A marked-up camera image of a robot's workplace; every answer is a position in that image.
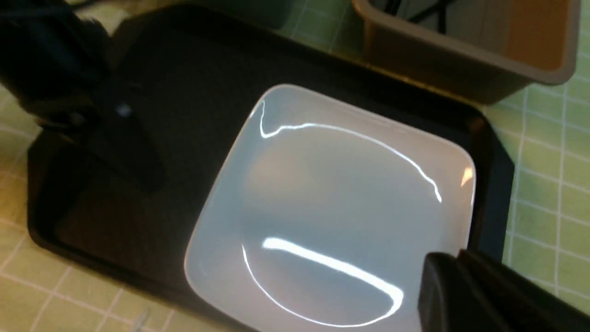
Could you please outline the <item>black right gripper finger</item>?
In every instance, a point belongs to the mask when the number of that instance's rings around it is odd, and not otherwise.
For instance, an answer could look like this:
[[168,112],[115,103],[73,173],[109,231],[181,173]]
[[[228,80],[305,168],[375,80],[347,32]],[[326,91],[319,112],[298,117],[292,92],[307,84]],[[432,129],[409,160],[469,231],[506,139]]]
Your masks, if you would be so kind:
[[587,332],[590,318],[479,251],[426,255],[419,303],[424,332]]

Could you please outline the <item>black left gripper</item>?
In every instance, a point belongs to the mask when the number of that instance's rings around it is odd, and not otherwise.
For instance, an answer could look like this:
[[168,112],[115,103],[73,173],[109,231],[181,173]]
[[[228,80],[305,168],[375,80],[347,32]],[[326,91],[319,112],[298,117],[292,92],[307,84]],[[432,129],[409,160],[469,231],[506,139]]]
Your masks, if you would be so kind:
[[157,149],[107,61],[109,32],[77,11],[81,0],[3,0],[1,82],[47,130],[83,132],[82,146],[138,189],[168,177]]

